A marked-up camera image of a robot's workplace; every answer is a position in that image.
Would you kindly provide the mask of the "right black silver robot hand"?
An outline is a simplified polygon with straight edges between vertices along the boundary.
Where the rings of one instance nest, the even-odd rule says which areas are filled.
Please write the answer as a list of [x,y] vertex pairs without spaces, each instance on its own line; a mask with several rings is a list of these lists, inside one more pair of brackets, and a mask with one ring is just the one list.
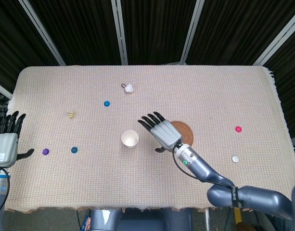
[[165,150],[173,152],[176,145],[182,143],[179,131],[158,112],[142,116],[138,123],[161,144],[160,148],[155,149],[158,153],[163,153]]

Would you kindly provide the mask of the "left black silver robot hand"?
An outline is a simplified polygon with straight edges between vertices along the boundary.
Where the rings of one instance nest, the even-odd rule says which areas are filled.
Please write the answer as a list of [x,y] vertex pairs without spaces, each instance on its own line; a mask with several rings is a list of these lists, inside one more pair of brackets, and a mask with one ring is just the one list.
[[18,143],[22,129],[22,123],[26,114],[18,115],[16,111],[6,117],[0,117],[0,167],[9,168],[16,161],[30,157],[34,149],[26,153],[18,153]]

